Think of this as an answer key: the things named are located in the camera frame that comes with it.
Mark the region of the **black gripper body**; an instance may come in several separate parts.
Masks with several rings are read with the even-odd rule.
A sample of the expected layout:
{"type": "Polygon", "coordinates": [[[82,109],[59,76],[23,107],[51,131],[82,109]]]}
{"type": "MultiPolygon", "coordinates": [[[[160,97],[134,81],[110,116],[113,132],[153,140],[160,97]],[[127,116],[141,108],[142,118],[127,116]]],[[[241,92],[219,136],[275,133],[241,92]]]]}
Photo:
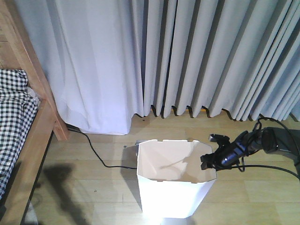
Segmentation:
{"type": "Polygon", "coordinates": [[[223,168],[221,164],[222,156],[217,153],[205,154],[200,157],[201,170],[216,169],[217,171],[223,168]]]}

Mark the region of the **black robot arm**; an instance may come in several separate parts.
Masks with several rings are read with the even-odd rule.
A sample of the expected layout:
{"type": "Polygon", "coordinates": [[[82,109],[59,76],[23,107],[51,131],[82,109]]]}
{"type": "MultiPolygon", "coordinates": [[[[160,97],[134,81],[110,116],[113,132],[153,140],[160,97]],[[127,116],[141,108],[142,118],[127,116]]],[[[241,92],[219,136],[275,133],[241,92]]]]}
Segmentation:
{"type": "Polygon", "coordinates": [[[265,127],[252,132],[242,132],[233,142],[225,135],[211,134],[211,142],[218,148],[211,154],[200,157],[201,169],[214,168],[217,171],[234,168],[241,171],[246,167],[243,158],[264,150],[267,154],[282,155],[294,161],[297,176],[300,175],[300,131],[278,127],[265,127]]]}

